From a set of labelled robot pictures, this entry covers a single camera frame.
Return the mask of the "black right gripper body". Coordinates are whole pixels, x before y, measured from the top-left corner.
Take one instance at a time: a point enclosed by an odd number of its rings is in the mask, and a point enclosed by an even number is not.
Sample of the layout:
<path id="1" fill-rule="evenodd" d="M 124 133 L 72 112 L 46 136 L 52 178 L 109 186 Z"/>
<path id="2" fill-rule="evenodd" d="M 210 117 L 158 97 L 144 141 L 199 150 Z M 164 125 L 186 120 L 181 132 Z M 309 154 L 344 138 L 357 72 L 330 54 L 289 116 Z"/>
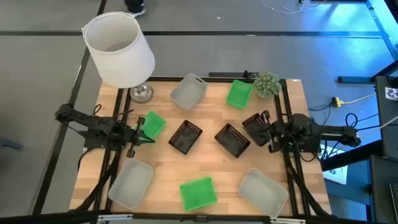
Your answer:
<path id="1" fill-rule="evenodd" d="M 270 122 L 269 118 L 271 117 L 268 110 L 264 110 L 262 112 L 262 117 L 265 121 L 265 130 L 269 133 L 270 145 L 269 152 L 275 153 L 281 151 L 279 138 L 282 137 L 283 131 L 283 122 L 280 120 L 276 120 L 273 123 Z"/>

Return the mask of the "green plastic mesh basket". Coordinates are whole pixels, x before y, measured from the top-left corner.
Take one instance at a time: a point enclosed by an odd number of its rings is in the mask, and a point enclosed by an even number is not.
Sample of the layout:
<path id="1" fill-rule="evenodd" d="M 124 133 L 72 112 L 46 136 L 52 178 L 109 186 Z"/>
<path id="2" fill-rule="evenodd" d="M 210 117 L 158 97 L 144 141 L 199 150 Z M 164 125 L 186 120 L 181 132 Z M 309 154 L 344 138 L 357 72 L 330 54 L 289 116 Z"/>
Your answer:
<path id="1" fill-rule="evenodd" d="M 166 120 L 153 111 L 148 112 L 144 116 L 144 119 L 145 121 L 141 126 L 141 130 L 147 137 L 156 140 L 156 137 L 165 128 Z"/>
<path id="2" fill-rule="evenodd" d="M 226 102 L 238 109 L 245 109 L 252 92 L 252 85 L 239 80 L 233 80 Z"/>
<path id="3" fill-rule="evenodd" d="M 193 180 L 179 186 L 183 209 L 187 212 L 202 208 L 218 201 L 211 177 Z"/>

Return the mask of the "black plastic mesh basket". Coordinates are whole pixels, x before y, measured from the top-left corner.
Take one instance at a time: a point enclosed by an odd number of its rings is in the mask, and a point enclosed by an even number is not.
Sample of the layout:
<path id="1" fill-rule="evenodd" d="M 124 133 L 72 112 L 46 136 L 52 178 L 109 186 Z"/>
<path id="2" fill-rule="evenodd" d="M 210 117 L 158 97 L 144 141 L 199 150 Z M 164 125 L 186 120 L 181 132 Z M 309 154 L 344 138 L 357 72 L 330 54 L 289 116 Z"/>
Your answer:
<path id="1" fill-rule="evenodd" d="M 250 118 L 248 118 L 247 120 L 243 121 L 242 125 L 243 125 L 243 128 L 244 128 L 245 132 L 247 132 L 247 134 L 251 138 L 253 137 L 252 132 L 255 129 L 265 129 L 264 118 L 259 113 L 256 113 L 256 114 L 252 115 Z M 254 141 L 254 142 L 258 146 L 263 146 L 263 145 L 267 144 L 269 141 L 268 142 L 256 142 L 256 141 Z"/>
<path id="2" fill-rule="evenodd" d="M 184 120 L 168 143 L 182 154 L 187 154 L 202 132 L 203 130 L 198 126 Z"/>
<path id="3" fill-rule="evenodd" d="M 216 134 L 215 139 L 235 158 L 239 158 L 251 144 L 247 138 L 229 123 Z"/>

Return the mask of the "white printed paper sheet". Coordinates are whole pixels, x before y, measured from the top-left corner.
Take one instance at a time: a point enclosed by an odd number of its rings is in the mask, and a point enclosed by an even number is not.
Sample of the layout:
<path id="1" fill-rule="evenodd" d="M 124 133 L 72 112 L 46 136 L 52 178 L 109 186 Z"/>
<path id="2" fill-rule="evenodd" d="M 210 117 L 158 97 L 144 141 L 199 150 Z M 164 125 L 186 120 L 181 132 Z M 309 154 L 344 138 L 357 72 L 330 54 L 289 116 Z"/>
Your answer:
<path id="1" fill-rule="evenodd" d="M 322 153 L 325 150 L 325 145 L 321 144 L 320 147 L 322 150 L 320 158 L 322 158 Z M 327 146 L 326 151 L 329 155 L 329 153 L 332 151 L 332 147 Z M 341 154 L 341 153 L 344 153 L 344 151 L 340 150 L 340 149 L 334 149 L 331 156 L 335 156 L 335 155 Z M 324 177 L 324 179 L 327 179 L 327 180 L 330 180 L 330 181 L 333 181 L 333 182 L 336 182 L 336 183 L 339 183 L 342 185 L 346 185 L 347 174 L 348 174 L 348 166 L 343 166 L 343 167 L 339 167 L 336 169 L 324 171 L 323 177 Z"/>

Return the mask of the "black rectangular mount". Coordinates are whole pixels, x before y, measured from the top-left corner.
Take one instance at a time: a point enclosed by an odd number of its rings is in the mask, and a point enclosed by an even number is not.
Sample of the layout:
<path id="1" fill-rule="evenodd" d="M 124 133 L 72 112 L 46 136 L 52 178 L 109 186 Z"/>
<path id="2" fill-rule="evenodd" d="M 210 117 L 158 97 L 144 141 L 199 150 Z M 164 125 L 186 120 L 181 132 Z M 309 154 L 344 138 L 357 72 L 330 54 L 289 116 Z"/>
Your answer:
<path id="1" fill-rule="evenodd" d="M 247 70 L 243 72 L 209 72 L 209 77 L 226 77 L 226 78 L 247 78 L 251 77 L 254 78 L 258 76 L 259 72 L 249 72 Z"/>

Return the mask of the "plain black desk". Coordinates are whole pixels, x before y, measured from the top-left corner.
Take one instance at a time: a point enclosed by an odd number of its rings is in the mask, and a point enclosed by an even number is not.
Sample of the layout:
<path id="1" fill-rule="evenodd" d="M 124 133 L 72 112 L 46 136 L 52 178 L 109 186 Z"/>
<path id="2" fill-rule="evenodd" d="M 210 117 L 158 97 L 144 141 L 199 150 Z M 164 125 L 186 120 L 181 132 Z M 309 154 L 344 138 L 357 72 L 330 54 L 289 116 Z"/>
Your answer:
<path id="1" fill-rule="evenodd" d="M 373 219 L 398 224 L 390 185 L 398 184 L 398 162 L 372 155 L 369 158 Z"/>

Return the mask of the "black desk with tag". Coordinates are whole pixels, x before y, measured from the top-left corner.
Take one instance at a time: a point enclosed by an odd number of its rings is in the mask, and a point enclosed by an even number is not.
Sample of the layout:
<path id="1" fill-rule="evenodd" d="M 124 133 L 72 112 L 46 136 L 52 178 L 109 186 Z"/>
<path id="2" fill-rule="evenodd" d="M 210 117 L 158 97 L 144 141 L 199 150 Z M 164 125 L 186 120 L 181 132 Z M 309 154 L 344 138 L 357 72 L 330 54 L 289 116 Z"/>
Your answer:
<path id="1" fill-rule="evenodd" d="M 379 112 L 382 154 L 398 161 L 398 101 L 385 97 L 385 87 L 393 87 L 384 76 L 375 78 L 377 108 Z"/>

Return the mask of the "white paper tag marker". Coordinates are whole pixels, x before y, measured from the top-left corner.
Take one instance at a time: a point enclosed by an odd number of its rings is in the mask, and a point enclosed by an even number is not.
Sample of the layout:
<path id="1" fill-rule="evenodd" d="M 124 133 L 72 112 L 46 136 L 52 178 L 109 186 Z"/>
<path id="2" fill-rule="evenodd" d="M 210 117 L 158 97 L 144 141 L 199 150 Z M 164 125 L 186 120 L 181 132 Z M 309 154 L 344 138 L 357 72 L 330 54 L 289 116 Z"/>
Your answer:
<path id="1" fill-rule="evenodd" d="M 385 97 L 388 100 L 398 101 L 398 89 L 385 87 Z"/>

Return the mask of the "person's shoe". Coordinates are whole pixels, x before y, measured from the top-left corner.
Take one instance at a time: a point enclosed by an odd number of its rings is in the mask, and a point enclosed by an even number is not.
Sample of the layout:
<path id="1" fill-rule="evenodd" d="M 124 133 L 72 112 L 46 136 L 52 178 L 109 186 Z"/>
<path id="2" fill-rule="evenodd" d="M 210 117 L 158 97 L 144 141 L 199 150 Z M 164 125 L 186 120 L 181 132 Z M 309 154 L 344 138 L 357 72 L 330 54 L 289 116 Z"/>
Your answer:
<path id="1" fill-rule="evenodd" d="M 144 0 L 124 0 L 128 12 L 133 17 L 138 17 L 146 12 Z"/>

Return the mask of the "silver metal bracket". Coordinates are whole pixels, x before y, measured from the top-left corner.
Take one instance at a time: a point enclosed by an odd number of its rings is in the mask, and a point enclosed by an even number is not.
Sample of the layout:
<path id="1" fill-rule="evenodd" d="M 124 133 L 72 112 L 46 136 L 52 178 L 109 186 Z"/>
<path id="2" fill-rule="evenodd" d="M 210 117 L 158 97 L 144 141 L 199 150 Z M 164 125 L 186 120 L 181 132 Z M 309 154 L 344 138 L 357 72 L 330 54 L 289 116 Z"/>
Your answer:
<path id="1" fill-rule="evenodd" d="M 110 222 L 119 220 L 132 220 L 133 214 L 112 214 L 112 215 L 99 215 L 98 222 Z"/>
<path id="2" fill-rule="evenodd" d="M 295 218 L 271 218 L 270 224 L 307 224 L 306 220 Z"/>

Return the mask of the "black diagonal beam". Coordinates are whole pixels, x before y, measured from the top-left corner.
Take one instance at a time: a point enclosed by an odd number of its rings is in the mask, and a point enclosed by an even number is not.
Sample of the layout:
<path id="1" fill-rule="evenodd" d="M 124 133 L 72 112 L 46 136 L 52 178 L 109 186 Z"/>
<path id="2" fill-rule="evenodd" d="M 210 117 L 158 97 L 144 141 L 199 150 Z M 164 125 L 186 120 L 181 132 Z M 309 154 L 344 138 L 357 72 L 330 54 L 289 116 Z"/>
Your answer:
<path id="1" fill-rule="evenodd" d="M 337 169 L 369 159 L 371 155 L 382 155 L 382 141 L 377 140 L 367 145 L 329 157 L 321 162 L 322 171 Z"/>

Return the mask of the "black aluminium table frame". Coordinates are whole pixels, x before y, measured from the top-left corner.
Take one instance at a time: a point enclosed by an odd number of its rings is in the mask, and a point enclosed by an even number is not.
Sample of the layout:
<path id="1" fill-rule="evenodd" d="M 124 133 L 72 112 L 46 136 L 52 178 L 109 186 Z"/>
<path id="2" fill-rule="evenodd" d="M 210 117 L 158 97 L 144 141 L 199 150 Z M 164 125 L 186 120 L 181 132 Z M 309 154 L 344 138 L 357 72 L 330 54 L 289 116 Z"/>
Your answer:
<path id="1" fill-rule="evenodd" d="M 314 207 L 316 214 L 319 215 L 303 215 L 296 214 L 290 217 L 281 218 L 295 218 L 306 220 L 307 224 L 387 224 L 369 221 L 349 220 L 338 218 L 328 214 L 321 214 L 318 211 L 321 207 L 319 204 L 311 201 L 309 202 Z M 99 215 L 112 215 L 112 214 L 133 214 L 132 220 L 179 220 L 192 221 L 195 223 L 207 223 L 215 221 L 226 222 L 261 222 L 263 224 L 270 224 L 270 217 L 266 215 L 253 216 L 253 215 L 209 215 L 209 214 L 168 214 L 168 213 L 132 213 L 121 212 L 112 213 L 109 209 L 105 210 L 90 210 L 85 208 L 80 210 L 71 210 L 63 213 L 47 213 L 17 217 L 0 218 L 0 224 L 83 224 L 88 222 L 97 222 Z"/>

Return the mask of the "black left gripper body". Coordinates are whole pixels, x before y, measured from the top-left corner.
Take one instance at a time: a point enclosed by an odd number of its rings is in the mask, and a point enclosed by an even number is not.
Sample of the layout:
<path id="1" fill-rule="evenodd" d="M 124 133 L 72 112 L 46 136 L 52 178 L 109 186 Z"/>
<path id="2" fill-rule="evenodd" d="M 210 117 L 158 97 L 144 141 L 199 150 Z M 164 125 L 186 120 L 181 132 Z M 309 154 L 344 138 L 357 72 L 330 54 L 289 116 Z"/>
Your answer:
<path id="1" fill-rule="evenodd" d="M 143 117 L 138 117 L 137 125 L 135 129 L 127 129 L 124 133 L 124 138 L 126 142 L 131 143 L 130 148 L 127 150 L 127 157 L 134 157 L 135 154 L 135 146 L 140 146 L 140 133 L 141 133 L 141 126 L 144 124 L 145 119 Z"/>

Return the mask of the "grey plastic basket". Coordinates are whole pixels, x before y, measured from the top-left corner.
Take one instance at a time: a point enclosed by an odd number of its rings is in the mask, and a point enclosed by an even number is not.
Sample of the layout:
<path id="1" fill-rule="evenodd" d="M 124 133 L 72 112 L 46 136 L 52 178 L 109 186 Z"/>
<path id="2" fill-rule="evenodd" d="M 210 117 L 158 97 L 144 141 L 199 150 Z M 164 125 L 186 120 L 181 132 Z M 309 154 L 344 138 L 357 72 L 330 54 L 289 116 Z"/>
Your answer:
<path id="1" fill-rule="evenodd" d="M 150 165 L 128 158 L 111 186 L 108 197 L 126 208 L 135 208 L 144 198 L 153 176 L 154 170 Z"/>
<path id="2" fill-rule="evenodd" d="M 242 180 L 238 194 L 262 213 L 277 218 L 289 196 L 288 191 L 259 169 L 249 169 Z"/>
<path id="3" fill-rule="evenodd" d="M 171 100 L 181 109 L 191 111 L 206 95 L 207 82 L 193 73 L 186 75 L 171 91 Z"/>

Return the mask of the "white shade chrome table lamp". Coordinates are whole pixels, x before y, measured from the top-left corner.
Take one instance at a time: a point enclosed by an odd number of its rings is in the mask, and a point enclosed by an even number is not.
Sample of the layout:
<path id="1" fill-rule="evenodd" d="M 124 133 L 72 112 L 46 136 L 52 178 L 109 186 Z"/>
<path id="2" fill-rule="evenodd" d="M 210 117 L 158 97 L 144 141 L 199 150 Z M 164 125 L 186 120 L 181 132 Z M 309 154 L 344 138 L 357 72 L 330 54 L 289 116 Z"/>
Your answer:
<path id="1" fill-rule="evenodd" d="M 136 103 L 152 99 L 154 91 L 147 79 L 155 69 L 155 57 L 133 15 L 101 14 L 82 28 L 82 34 L 105 83 L 129 89 Z"/>

